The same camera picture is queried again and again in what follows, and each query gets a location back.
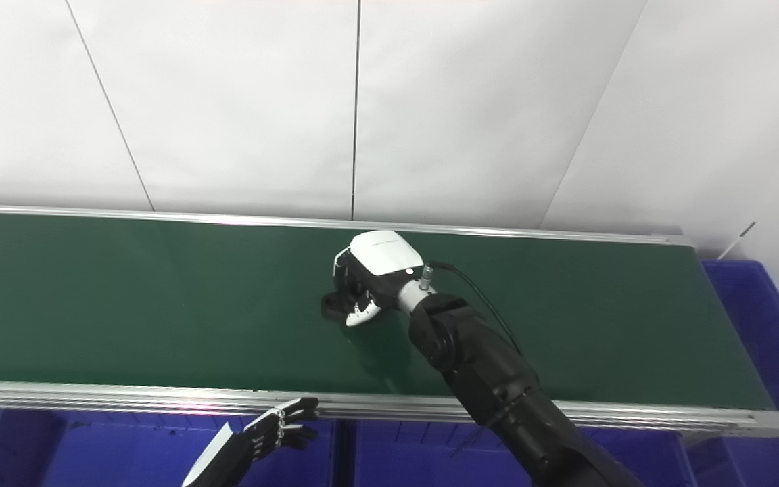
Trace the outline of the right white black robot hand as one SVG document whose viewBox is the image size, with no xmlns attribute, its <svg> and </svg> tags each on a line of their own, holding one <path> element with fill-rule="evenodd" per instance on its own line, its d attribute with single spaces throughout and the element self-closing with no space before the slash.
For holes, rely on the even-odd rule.
<svg viewBox="0 0 779 487">
<path fill-rule="evenodd" d="M 387 310 L 411 314 L 436 291 L 433 268 L 395 231 L 355 235 L 333 261 L 333 291 L 321 299 L 325 319 L 356 327 Z"/>
</svg>

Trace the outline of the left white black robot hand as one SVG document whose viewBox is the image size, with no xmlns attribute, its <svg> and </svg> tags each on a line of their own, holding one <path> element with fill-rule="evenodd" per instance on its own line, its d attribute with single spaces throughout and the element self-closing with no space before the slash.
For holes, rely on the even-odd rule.
<svg viewBox="0 0 779 487">
<path fill-rule="evenodd" d="M 300 397 L 263 412 L 244 428 L 226 423 L 189 469 L 183 486 L 237 486 L 252 465 L 281 448 L 306 450 L 318 432 L 306 425 L 319 419 L 319 399 Z"/>
</svg>

